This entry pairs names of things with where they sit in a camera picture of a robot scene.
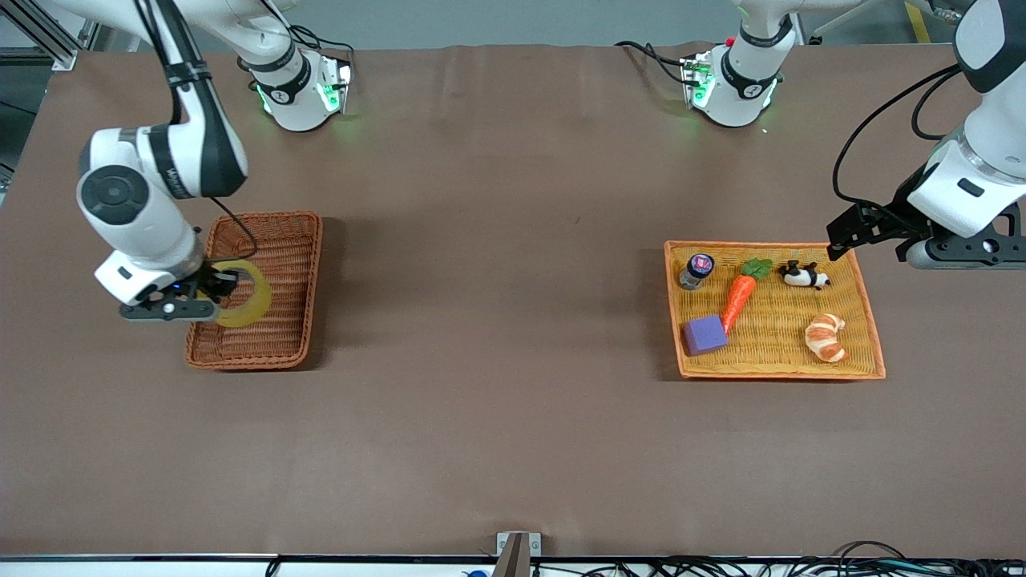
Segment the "white robotic arm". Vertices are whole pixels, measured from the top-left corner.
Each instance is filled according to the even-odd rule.
[[[53,2],[149,39],[134,0]],[[290,0],[279,3],[294,5]],[[272,0],[176,0],[176,5],[188,23],[222,39],[239,54],[258,82],[265,110],[281,127],[312,130],[343,110],[352,80],[351,63],[299,46]]]
[[[857,202],[827,227],[831,259],[905,238],[898,258],[916,268],[1026,269],[1018,205],[1026,195],[1026,2],[977,0],[954,44],[982,104],[890,204]],[[995,228],[998,217],[1008,230]]]
[[[174,199],[233,194],[246,180],[245,152],[173,0],[131,9],[146,18],[174,112],[168,124],[98,130],[82,152],[78,203],[114,248],[95,276],[126,318],[209,320],[238,278],[204,260]]]
[[[791,14],[839,10],[861,0],[732,0],[741,11],[741,31],[682,63],[684,100],[724,126],[752,123],[770,106],[780,67],[797,41]]]

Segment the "brown wicker basket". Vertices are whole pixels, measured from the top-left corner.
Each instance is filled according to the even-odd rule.
[[[697,291],[684,291],[678,275],[696,253],[706,253],[716,267]],[[855,253],[837,262],[827,258],[823,243],[743,243],[668,241],[665,245],[670,318],[681,376],[702,379],[882,379],[886,371],[876,322]],[[774,272],[759,280],[751,300],[731,331],[731,344],[718,351],[688,356],[683,325],[688,320],[719,314],[727,292],[749,259],[771,259]],[[831,285],[823,291],[786,284],[777,267],[788,260],[819,263]],[[838,341],[849,357],[823,362],[805,346],[804,330],[821,313],[840,316],[845,328]]]
[[[271,284],[271,308],[259,321],[241,329],[194,322],[186,339],[186,362],[208,371],[291,369],[310,351],[314,292],[323,224],[314,213],[243,213],[260,251],[249,259]],[[214,221],[206,240],[211,258],[245,254],[252,247],[228,217]],[[252,294],[243,282],[222,302],[232,308]]]

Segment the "toy carrot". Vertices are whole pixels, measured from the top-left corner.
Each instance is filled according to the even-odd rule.
[[[755,292],[755,281],[764,278],[772,269],[773,261],[768,259],[752,259],[741,268],[741,274],[731,284],[731,292],[726,295],[726,305],[723,306],[723,314],[720,315],[723,334],[731,333],[731,328],[734,326],[734,321],[738,320],[741,309],[745,308],[745,303]]]

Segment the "yellow ring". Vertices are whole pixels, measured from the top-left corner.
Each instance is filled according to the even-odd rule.
[[[253,281],[253,294],[241,305],[221,309],[216,322],[228,329],[241,329],[256,322],[267,314],[271,308],[271,283],[264,278],[264,274],[256,268],[256,265],[249,261],[225,261],[214,263],[213,268],[221,272],[235,271],[242,272]]]

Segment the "purple cube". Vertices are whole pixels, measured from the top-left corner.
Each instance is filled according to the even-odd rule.
[[[719,315],[696,318],[684,324],[684,342],[687,354],[698,356],[726,346],[726,333]]]

